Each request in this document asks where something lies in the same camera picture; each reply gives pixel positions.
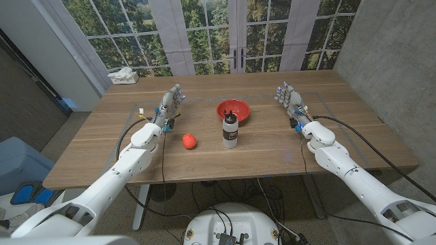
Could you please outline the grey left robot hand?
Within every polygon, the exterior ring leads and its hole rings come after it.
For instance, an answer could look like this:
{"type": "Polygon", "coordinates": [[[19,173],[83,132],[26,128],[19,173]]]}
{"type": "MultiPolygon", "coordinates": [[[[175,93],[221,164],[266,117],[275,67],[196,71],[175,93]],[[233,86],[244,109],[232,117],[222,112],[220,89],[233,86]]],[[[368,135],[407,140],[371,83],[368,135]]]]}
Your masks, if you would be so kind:
{"type": "Polygon", "coordinates": [[[172,129],[174,127],[174,119],[178,115],[178,107],[184,98],[185,96],[181,92],[181,85],[175,84],[163,95],[153,123],[161,127],[163,131],[167,128],[172,129]]]}

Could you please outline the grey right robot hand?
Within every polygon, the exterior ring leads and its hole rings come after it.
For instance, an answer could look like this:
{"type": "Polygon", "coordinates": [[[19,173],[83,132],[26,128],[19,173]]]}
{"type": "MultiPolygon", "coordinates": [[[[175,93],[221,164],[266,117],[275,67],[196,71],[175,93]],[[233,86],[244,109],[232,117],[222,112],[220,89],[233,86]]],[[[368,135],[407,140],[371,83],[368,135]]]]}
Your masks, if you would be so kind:
{"type": "Polygon", "coordinates": [[[312,121],[300,93],[295,91],[294,87],[287,82],[283,83],[283,87],[279,86],[277,88],[275,100],[285,108],[290,117],[292,128],[304,127],[312,121]]]}

